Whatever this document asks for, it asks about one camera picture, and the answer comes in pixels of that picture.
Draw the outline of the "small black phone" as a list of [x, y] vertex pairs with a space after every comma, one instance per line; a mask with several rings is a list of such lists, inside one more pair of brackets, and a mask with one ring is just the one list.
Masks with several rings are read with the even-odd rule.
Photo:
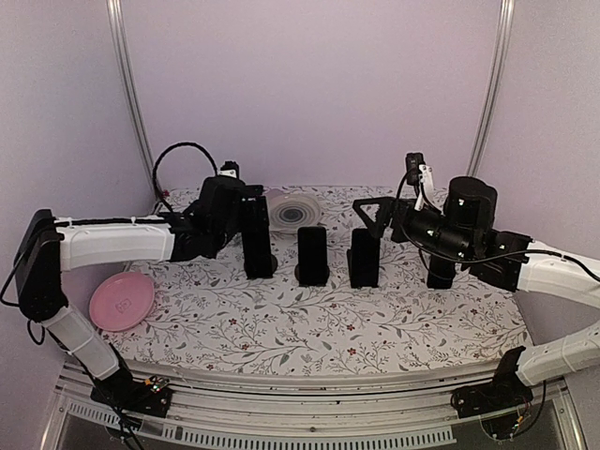
[[379, 284], [381, 240], [374, 238], [367, 229], [352, 231], [352, 244], [348, 253], [350, 282], [354, 289]]

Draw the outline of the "black clamp phone stand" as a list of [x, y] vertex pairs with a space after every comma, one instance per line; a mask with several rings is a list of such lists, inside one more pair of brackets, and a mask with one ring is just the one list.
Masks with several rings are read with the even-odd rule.
[[371, 250], [347, 250], [350, 284], [353, 289], [379, 286], [380, 254]]

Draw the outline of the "black round folding stand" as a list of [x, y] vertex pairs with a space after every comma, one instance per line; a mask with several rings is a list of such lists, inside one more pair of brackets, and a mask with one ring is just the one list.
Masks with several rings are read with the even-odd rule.
[[278, 260], [275, 256], [245, 258], [244, 270], [248, 279], [272, 278], [278, 268]]

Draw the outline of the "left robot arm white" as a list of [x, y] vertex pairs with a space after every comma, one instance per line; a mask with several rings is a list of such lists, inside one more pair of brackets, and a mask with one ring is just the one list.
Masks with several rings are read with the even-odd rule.
[[256, 191], [238, 178], [206, 178], [197, 200], [182, 211], [145, 217], [57, 217], [40, 209], [32, 217], [5, 282], [15, 288], [7, 306], [41, 325], [68, 353], [103, 381], [104, 393], [120, 407], [139, 399], [129, 370], [63, 286], [66, 273], [130, 262], [184, 263], [214, 259], [240, 232], [243, 203]]

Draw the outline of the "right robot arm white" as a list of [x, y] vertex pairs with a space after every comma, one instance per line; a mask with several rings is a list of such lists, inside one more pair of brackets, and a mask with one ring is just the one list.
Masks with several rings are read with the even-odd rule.
[[401, 181], [417, 194], [359, 199], [352, 208], [370, 234], [389, 231], [397, 243], [427, 254], [427, 284], [452, 287], [458, 270], [515, 293], [533, 344], [511, 350], [498, 365], [485, 401], [505, 408], [521, 386], [599, 365], [599, 261], [561, 250], [519, 232], [494, 227], [497, 190], [470, 176], [452, 179], [442, 206], [433, 205], [423, 175]]

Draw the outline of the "pink phone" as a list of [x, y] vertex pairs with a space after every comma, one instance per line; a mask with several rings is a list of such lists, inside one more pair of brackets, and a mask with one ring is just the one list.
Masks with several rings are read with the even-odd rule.
[[267, 200], [272, 201], [279, 196], [283, 196], [284, 192], [281, 189], [272, 188], [264, 193], [264, 196]]

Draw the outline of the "floral table mat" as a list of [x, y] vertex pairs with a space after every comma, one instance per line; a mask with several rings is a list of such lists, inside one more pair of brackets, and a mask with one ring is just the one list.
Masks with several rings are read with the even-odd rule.
[[361, 224], [359, 198], [390, 187], [306, 187], [321, 206], [330, 275], [302, 287], [297, 240], [275, 232], [276, 273], [251, 280], [242, 243], [214, 260], [136, 262], [155, 284], [155, 305], [138, 325], [103, 337], [132, 361], [273, 376], [342, 376], [494, 362], [529, 345], [526, 324], [508, 292], [460, 274], [447, 291], [427, 287], [425, 267], [407, 244], [383, 240], [379, 283], [351, 286], [346, 253]]

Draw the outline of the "white round dish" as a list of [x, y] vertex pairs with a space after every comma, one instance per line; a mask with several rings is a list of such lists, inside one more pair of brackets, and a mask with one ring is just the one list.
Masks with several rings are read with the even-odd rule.
[[322, 208], [308, 194], [279, 194], [267, 199], [270, 228], [277, 232], [295, 233], [299, 228], [317, 226]]

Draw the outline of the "pink round object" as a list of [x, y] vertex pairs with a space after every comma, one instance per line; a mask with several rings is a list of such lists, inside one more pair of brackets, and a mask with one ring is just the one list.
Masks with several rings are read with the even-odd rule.
[[92, 323], [99, 329], [121, 332], [141, 323], [154, 306], [153, 280], [138, 272], [123, 272], [107, 278], [89, 303]]

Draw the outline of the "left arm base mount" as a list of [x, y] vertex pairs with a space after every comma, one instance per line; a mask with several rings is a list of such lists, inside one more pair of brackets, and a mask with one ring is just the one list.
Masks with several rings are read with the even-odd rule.
[[91, 376], [91, 381], [94, 388], [90, 398], [114, 409], [165, 418], [171, 407], [170, 387], [161, 385], [157, 377], [136, 381], [125, 363], [106, 379]]

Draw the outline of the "front aluminium rail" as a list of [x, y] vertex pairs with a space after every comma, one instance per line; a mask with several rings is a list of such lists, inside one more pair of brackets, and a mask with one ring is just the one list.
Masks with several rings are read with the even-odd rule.
[[588, 449], [562, 379], [534, 389], [512, 438], [516, 408], [462, 418], [452, 392], [491, 378], [490, 363], [379, 375], [232, 374], [131, 362], [137, 378], [170, 380], [163, 418], [135, 414], [146, 449]]

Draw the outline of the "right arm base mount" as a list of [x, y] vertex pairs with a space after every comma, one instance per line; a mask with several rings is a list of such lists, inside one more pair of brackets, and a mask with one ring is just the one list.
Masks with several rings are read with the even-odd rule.
[[470, 384], [455, 389], [450, 405], [459, 418], [493, 413], [533, 400], [532, 389], [517, 376], [518, 359], [524, 346], [506, 352], [489, 382]]

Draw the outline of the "right aluminium frame post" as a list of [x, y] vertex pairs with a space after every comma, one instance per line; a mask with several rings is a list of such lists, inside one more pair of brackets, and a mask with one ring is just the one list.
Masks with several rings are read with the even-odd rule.
[[471, 156], [467, 166], [467, 174], [469, 176], [476, 176], [478, 174], [484, 158], [488, 135], [492, 125], [498, 95], [501, 90], [503, 70], [510, 45], [515, 3], [514, 0], [502, 0], [500, 3], [500, 13], [495, 43], [493, 46], [487, 90], [474, 137]]

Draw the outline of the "aluminium frame post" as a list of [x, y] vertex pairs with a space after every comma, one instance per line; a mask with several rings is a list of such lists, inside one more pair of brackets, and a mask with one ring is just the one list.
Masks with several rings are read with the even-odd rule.
[[151, 193], [156, 199], [158, 195], [156, 194], [156, 188], [152, 177], [155, 161], [147, 137], [142, 108], [136, 89], [134, 70], [129, 54], [122, 2], [119, 0], [107, 0], [106, 6], [112, 35], [112, 44], [126, 99], [127, 110], [133, 127], [144, 173], [151, 189]]
[[500, 13], [495, 43], [493, 46], [487, 90], [474, 137], [471, 156], [467, 166], [467, 174], [469, 176], [476, 176], [478, 174], [484, 158], [488, 135], [492, 125], [498, 95], [501, 90], [503, 70], [510, 45], [515, 3], [514, 0], [502, 0], [500, 3]]

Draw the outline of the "left aluminium frame post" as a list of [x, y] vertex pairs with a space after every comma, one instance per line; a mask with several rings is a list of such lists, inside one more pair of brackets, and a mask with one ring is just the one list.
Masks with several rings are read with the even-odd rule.
[[126, 99], [127, 110], [133, 127], [144, 173], [151, 189], [151, 193], [156, 199], [158, 195], [156, 194], [156, 188], [152, 177], [155, 161], [147, 137], [142, 108], [136, 89], [134, 70], [129, 54], [122, 2], [119, 0], [107, 0], [106, 6], [112, 35], [112, 44]]

